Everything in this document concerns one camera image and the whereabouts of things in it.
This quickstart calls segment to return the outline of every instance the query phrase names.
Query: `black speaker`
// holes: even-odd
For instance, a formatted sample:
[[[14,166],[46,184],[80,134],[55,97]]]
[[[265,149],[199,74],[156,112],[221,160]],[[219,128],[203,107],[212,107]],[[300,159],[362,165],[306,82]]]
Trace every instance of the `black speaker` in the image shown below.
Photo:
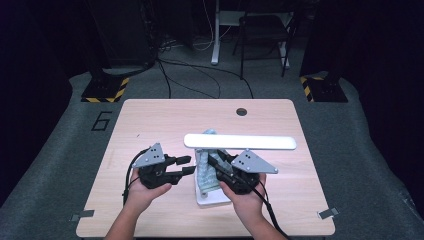
[[[154,62],[157,48],[147,2],[86,0],[111,67]]]

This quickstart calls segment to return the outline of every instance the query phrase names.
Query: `metal bracket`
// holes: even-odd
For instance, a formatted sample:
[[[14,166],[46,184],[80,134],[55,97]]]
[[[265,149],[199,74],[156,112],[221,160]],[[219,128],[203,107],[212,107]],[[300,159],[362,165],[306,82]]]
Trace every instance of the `metal bracket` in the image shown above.
[[[247,173],[278,173],[278,168],[256,155],[249,149],[244,150],[237,156],[231,165]]]
[[[76,214],[72,214],[72,216],[69,218],[70,222],[76,222],[80,218],[83,217],[92,217],[94,215],[94,210],[84,210]]]
[[[339,213],[339,210],[337,210],[336,208],[331,208],[322,212],[318,212],[318,217],[321,219],[326,219],[328,217],[335,217]]]
[[[160,143],[155,143],[143,155],[137,158],[132,167],[147,167],[162,162],[165,162],[165,155],[163,154]]]

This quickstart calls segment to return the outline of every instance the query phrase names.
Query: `black chair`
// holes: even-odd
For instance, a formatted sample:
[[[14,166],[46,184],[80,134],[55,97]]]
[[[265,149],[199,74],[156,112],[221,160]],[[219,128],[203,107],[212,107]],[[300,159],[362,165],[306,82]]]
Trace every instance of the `black chair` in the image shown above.
[[[281,44],[285,43],[285,54],[281,55],[278,51],[278,58],[284,58],[283,71],[287,65],[287,57],[291,47],[291,41],[299,26],[299,18],[301,16],[301,0],[251,0],[248,4],[244,16],[239,19],[240,29],[237,42],[234,46],[233,55],[236,53],[237,47],[241,45],[241,67],[240,78],[243,79],[243,65],[245,60],[264,59],[264,57],[245,57],[246,45],[264,46],[270,45],[271,49],[267,55],[271,54],[274,49],[278,49]],[[278,13],[289,13],[291,19],[287,25],[283,23]]]

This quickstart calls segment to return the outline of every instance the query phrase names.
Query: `table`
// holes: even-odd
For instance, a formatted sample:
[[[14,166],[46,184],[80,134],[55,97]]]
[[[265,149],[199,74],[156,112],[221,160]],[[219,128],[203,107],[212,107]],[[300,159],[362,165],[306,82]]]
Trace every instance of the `table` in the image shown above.
[[[247,110],[247,114],[237,115],[239,108]],[[123,104],[85,205],[85,210],[94,210],[94,215],[80,219],[77,235],[84,238],[106,235],[122,208],[121,194],[128,165],[139,151],[160,142],[164,153],[177,157],[190,155],[193,162],[194,150],[184,146],[184,136],[208,128],[214,128],[218,134],[293,137],[297,142],[293,151],[255,150],[279,169],[278,174],[268,175],[266,183],[278,223],[291,236],[334,233],[332,218],[322,220],[317,216],[317,212],[327,210],[328,206],[290,100],[133,99]],[[181,167],[174,165],[168,171]],[[263,212],[268,218],[265,207]],[[242,237],[249,233],[231,204],[200,208],[196,203],[194,175],[189,175],[142,213],[135,236]]]
[[[244,12],[242,11],[222,11],[219,4],[220,0],[216,0],[215,3],[215,33],[214,33],[214,45],[213,45],[213,52],[212,52],[212,59],[211,64],[212,65],[218,65],[219,62],[219,50],[220,50],[220,43],[221,43],[221,36],[219,32],[220,26],[238,26],[239,25],[239,18],[244,15]],[[289,14],[279,14],[281,19],[285,24],[287,24],[290,21],[290,15]],[[286,48],[285,48],[285,42],[281,43],[279,51],[280,56],[286,55]],[[281,64],[284,66],[284,58],[281,58]],[[286,63],[286,69],[290,68],[289,60],[287,59]]]

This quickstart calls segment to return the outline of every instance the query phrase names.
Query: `white desk leg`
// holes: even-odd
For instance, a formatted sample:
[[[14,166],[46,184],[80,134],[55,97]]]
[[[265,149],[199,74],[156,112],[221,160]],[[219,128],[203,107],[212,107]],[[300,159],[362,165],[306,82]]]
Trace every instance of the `white desk leg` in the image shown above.
[[[280,45],[280,56],[285,56],[286,55],[286,42],[282,42],[279,44]],[[281,65],[284,66],[284,58],[281,58]],[[289,59],[287,59],[287,63],[286,63],[286,69],[290,69],[290,63],[289,63]]]
[[[219,59],[219,0],[216,0],[216,8],[215,8],[215,42],[213,45],[213,52],[212,52],[212,65],[218,65],[218,59]]]

